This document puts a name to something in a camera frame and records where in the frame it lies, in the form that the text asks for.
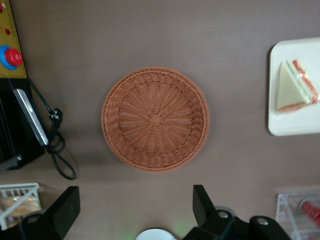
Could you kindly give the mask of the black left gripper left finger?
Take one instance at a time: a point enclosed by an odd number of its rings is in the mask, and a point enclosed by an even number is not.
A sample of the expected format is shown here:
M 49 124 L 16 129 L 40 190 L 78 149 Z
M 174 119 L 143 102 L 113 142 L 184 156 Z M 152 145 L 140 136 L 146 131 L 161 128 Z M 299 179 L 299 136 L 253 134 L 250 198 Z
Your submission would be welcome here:
M 18 224 L 20 239 L 63 240 L 80 211 L 80 189 L 69 186 L 47 210 L 29 214 Z

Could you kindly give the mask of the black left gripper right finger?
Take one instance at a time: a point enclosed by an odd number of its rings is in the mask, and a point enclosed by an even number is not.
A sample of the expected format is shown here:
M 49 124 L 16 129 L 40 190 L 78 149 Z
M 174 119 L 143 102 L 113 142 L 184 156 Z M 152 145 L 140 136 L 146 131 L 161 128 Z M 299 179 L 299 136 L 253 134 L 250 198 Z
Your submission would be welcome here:
M 197 223 L 197 240 L 226 240 L 231 236 L 233 215 L 225 209 L 216 209 L 203 185 L 193 186 L 192 210 Z

